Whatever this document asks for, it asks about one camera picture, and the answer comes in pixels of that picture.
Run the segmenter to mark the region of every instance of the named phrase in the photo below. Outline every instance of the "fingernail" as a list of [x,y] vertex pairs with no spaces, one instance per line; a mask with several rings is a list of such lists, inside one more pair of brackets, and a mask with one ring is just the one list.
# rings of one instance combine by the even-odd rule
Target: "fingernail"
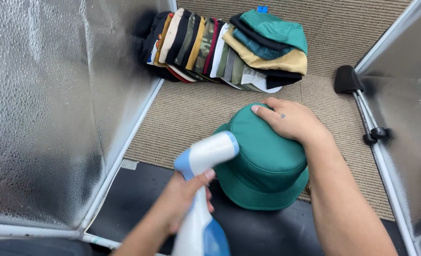
[[206,176],[206,178],[208,179],[213,179],[215,177],[215,171],[210,169],[207,170],[206,172],[204,172],[204,175]]
[[259,105],[253,105],[251,107],[251,110],[253,111],[253,113],[256,113],[256,111],[258,110],[258,108],[259,108]]

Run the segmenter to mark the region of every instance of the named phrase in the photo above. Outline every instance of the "stack of caps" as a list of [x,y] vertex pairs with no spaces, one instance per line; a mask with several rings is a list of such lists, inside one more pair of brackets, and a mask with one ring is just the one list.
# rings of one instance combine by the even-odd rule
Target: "stack of caps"
[[302,79],[306,54],[300,24],[255,10],[225,23],[180,8],[155,16],[139,58],[162,68],[160,76],[173,82],[210,81],[274,93]]

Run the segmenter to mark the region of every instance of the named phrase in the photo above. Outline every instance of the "hat crown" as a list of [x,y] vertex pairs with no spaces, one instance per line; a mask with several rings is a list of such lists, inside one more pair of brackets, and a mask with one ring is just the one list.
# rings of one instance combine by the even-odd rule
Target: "hat crown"
[[307,165],[303,146],[279,136],[251,111],[254,103],[242,108],[229,121],[240,153],[228,166],[234,175],[254,189],[276,193],[293,186]]

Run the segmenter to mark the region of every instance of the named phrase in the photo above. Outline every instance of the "hand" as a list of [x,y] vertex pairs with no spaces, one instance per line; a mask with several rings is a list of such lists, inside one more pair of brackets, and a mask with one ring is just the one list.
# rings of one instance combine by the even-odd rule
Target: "hand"
[[185,214],[190,209],[196,191],[202,186],[206,187],[207,208],[212,213],[214,207],[209,202],[211,192],[207,188],[207,184],[214,177],[214,170],[208,170],[189,181],[185,181],[182,174],[175,171],[162,194],[149,211],[148,216],[161,221],[161,224],[169,234],[176,233]]
[[314,139],[319,139],[319,136],[331,136],[315,114],[298,102],[271,97],[261,103],[274,111],[259,105],[252,106],[251,110],[266,121],[281,137],[293,139],[305,145]]

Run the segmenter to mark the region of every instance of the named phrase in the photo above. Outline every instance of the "green bucket hat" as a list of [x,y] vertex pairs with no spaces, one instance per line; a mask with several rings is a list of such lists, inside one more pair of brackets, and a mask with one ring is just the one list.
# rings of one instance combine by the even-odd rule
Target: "green bucket hat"
[[290,206],[308,182],[304,148],[285,139],[250,109],[239,110],[215,132],[230,131],[240,152],[214,167],[221,188],[237,205],[250,210],[280,210]]

